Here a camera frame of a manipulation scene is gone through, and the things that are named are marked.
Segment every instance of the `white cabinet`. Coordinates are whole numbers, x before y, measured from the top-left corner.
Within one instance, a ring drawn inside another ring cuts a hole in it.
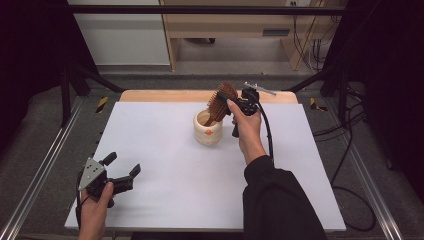
[[[159,5],[156,0],[68,0],[71,5]],[[169,65],[160,14],[75,14],[96,65]]]

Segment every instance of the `brown brush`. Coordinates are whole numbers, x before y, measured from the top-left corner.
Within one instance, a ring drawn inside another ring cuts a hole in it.
[[[238,97],[236,89],[229,83],[219,84],[218,91],[215,92],[208,102],[208,112],[210,117],[205,123],[209,127],[212,122],[220,122],[228,112],[227,99],[236,101]]]

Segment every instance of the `ceramic mug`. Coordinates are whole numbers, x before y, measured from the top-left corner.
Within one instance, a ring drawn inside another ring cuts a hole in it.
[[[211,123],[211,126],[204,126],[209,119],[208,110],[203,110],[194,116],[193,126],[196,140],[203,145],[214,145],[222,138],[222,121]]]

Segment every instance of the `black cable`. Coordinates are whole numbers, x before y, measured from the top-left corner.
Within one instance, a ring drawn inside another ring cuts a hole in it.
[[[353,119],[352,119],[352,126],[354,126],[355,124],[357,124],[358,122],[360,122],[361,120],[362,120],[363,118],[360,118],[360,119],[357,119],[357,120],[355,120],[355,121],[353,121]],[[337,135],[335,135],[335,136],[332,136],[332,137],[330,137],[330,138],[326,138],[326,139],[320,139],[320,140],[315,140],[315,142],[325,142],[325,141],[329,141],[329,140],[331,140],[331,139],[334,139],[334,138],[337,138],[337,137],[339,137],[339,136],[342,136],[342,135],[344,135],[345,133],[347,132],[347,129],[345,129],[342,133],[339,133],[339,134],[337,134]]]
[[[81,207],[82,207],[82,205],[85,203],[85,201],[87,201],[87,199],[89,199],[91,196],[90,195],[88,195],[85,199],[84,199],[84,201],[82,201],[81,202]]]
[[[331,16],[331,21],[333,21],[334,23],[340,23],[340,20],[338,19],[339,16]]]
[[[360,113],[358,113],[358,114],[356,114],[352,119],[349,119],[348,121],[354,121],[357,117],[359,117],[360,115],[362,115],[362,114],[364,114],[364,111],[362,111],[362,112],[360,112]],[[340,128],[343,128],[343,125],[341,125],[341,124],[338,124],[338,125],[336,125],[336,126],[333,126],[333,127],[330,127],[330,128],[328,128],[328,129],[324,129],[324,130],[320,130],[320,131],[316,131],[316,132],[314,132],[312,135],[314,136],[314,137],[318,137],[318,136],[322,136],[322,135],[327,135],[327,134],[329,134],[329,133],[332,133],[332,132],[334,132],[334,131],[336,131],[337,129],[340,129]]]
[[[314,44],[312,46],[312,55],[314,56],[314,60],[317,63],[324,63],[325,62],[325,57],[320,57],[320,47],[322,46],[321,44],[321,39],[314,39]]]
[[[375,216],[374,210],[372,209],[372,207],[370,206],[370,204],[364,198],[362,198],[361,196],[359,196],[359,194],[353,192],[352,190],[349,190],[349,189],[344,188],[344,187],[334,186],[334,181],[336,180],[336,177],[337,177],[337,175],[338,175],[338,173],[340,171],[340,168],[342,167],[344,161],[346,160],[346,156],[347,156],[347,154],[349,152],[350,146],[352,145],[353,130],[352,130],[352,123],[350,121],[351,120],[350,115],[351,115],[353,109],[356,108],[357,106],[360,106],[360,105],[362,105],[362,102],[353,105],[349,109],[349,113],[348,113],[348,119],[349,119],[349,121],[347,122],[348,123],[347,124],[347,127],[348,127],[348,131],[349,131],[349,134],[350,134],[349,142],[348,142],[347,147],[346,147],[346,150],[345,150],[345,152],[344,152],[344,154],[342,156],[342,159],[340,160],[340,163],[337,166],[336,172],[334,173],[334,175],[333,175],[333,177],[332,177],[332,179],[330,181],[330,184],[331,184],[331,187],[333,189],[339,189],[339,190],[347,191],[347,192],[353,194],[354,196],[356,196],[357,198],[359,198],[362,202],[364,202],[366,204],[366,206],[370,209],[371,214],[372,214],[372,223],[367,228],[359,228],[359,227],[353,226],[352,224],[344,221],[345,224],[346,224],[346,226],[348,226],[348,227],[350,227],[352,229],[355,229],[355,230],[361,231],[361,232],[368,232],[368,231],[372,230],[375,227],[375,224],[376,224],[376,221],[377,221],[377,217]]]
[[[317,60],[317,69],[318,69],[318,71],[320,71],[320,69],[319,69],[319,63],[320,63],[320,60],[319,60],[319,53],[320,53],[320,51],[321,51],[321,39],[318,39],[318,44],[317,44],[317,58],[316,58],[316,60]]]
[[[264,117],[265,127],[267,131],[267,138],[268,138],[269,157],[271,158],[271,161],[274,163],[274,148],[272,146],[271,128],[269,127],[269,122],[265,114],[265,110],[262,107],[261,103],[259,102],[259,99],[257,99],[254,94],[250,93],[249,91],[246,91],[246,93],[249,94],[256,101],[256,104],[258,104],[259,110],[261,111],[261,114]]]
[[[322,35],[321,40],[323,40],[325,38],[325,36],[331,31],[331,29],[333,29],[333,27],[336,26],[336,25],[337,25],[337,23],[333,23],[333,25],[331,25],[331,27],[324,33],[324,35]],[[326,43],[322,43],[321,46],[329,44],[330,41],[333,39],[335,34],[336,34],[336,31],[334,31],[333,35],[328,39],[328,41]]]
[[[365,98],[364,94],[360,94],[357,91],[355,91],[355,89],[353,89],[349,85],[349,83],[347,84],[347,93],[349,94],[349,96],[356,97],[356,98],[360,99],[361,101],[364,100],[364,98]]]
[[[78,177],[77,177],[77,184],[76,184],[76,197],[77,197],[77,206],[75,207],[75,215],[77,217],[77,222],[78,222],[78,228],[81,228],[81,208],[82,208],[82,204],[81,204],[81,196],[80,196],[80,191],[79,191],[79,185],[81,182],[81,177],[82,177],[82,173],[84,172],[84,168],[78,173]]]
[[[305,66],[309,69],[312,69],[312,66],[309,65],[309,63],[306,61],[305,59],[305,55],[303,54],[303,48],[302,48],[302,44],[300,43],[299,37],[297,36],[297,24],[296,24],[296,20],[297,20],[297,16],[293,16],[293,43],[294,43],[294,47],[296,48],[297,52],[299,53],[300,57],[302,58],[303,63],[305,64]]]
[[[339,190],[342,190],[342,191],[346,191],[346,192],[348,192],[348,193],[350,193],[350,194],[352,194],[352,195],[354,195],[355,197],[357,197],[358,199],[360,199],[363,203],[365,203],[365,205],[369,208],[369,210],[371,211],[371,214],[372,214],[372,223],[371,223],[371,225],[369,226],[369,227],[366,227],[366,228],[359,228],[359,227],[356,227],[356,226],[353,226],[352,224],[350,224],[350,223],[348,223],[348,222],[346,222],[346,221],[344,221],[344,223],[346,224],[346,226],[348,226],[348,227],[350,227],[350,228],[352,228],[352,229],[355,229],[355,230],[357,230],[357,231],[360,231],[360,232],[368,232],[368,231],[371,231],[374,227],[375,227],[375,224],[376,224],[376,222],[377,222],[377,217],[375,216],[375,213],[374,213],[374,210],[372,209],[372,207],[371,207],[371,205],[363,198],[363,197],[361,197],[361,196],[359,196],[359,194],[357,194],[357,193],[355,193],[354,191],[352,191],[352,190],[349,190],[349,189],[347,189],[347,188],[344,188],[344,187],[338,187],[338,186],[333,186],[332,187],[333,189],[339,189]]]

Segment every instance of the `person's arm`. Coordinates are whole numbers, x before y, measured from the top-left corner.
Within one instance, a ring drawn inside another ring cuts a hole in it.
[[[293,173],[275,169],[260,139],[261,115],[245,116],[231,100],[248,186],[243,192],[244,239],[326,239],[322,225]]]
[[[78,240],[100,240],[105,233],[107,204],[113,195],[113,183],[108,182],[99,201],[93,200],[84,189],[81,199],[86,199],[81,209],[81,229]]]

